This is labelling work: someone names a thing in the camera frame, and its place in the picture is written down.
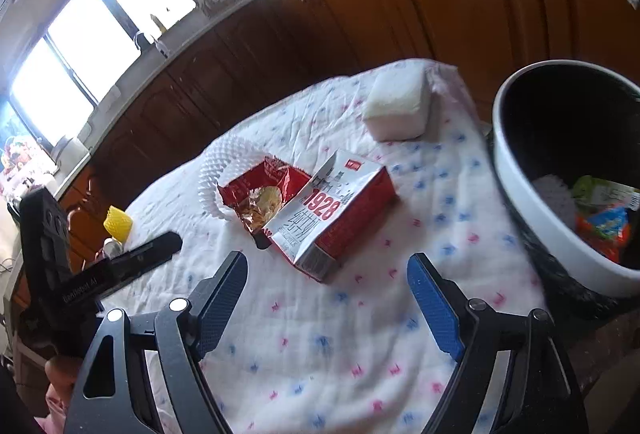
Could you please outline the left hand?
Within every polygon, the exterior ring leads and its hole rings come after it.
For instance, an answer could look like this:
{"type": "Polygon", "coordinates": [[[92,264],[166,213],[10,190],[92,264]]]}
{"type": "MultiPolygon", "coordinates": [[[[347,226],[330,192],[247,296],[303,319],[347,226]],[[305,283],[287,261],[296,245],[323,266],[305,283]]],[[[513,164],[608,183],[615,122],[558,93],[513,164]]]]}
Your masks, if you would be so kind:
{"type": "Polygon", "coordinates": [[[46,393],[49,414],[45,418],[36,419],[43,432],[56,434],[64,431],[81,364],[81,359],[66,356],[54,356],[46,362],[44,372],[49,380],[46,393]]]}

